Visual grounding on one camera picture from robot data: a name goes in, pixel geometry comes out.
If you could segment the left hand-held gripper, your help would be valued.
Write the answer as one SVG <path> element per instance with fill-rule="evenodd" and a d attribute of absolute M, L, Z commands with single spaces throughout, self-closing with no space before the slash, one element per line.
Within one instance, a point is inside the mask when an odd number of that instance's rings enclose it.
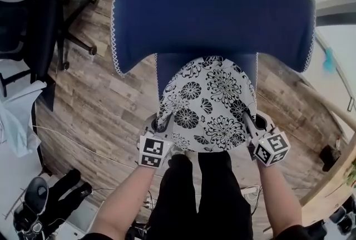
<path fill-rule="evenodd" d="M 145 121 L 137 148 L 138 165 L 158 169 L 173 145 L 174 115 L 170 115 L 159 127 L 156 120 L 157 114 L 153 114 Z"/>

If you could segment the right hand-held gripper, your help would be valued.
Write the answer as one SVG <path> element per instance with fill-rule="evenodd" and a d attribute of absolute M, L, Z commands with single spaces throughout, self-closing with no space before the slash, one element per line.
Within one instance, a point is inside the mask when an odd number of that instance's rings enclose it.
<path fill-rule="evenodd" d="M 269 115 L 257 112 L 256 117 L 252 117 L 244 111 L 243 120 L 248 131 L 248 149 L 252 160 L 259 159 L 265 166 L 271 166 L 286 157 L 290 142 Z"/>

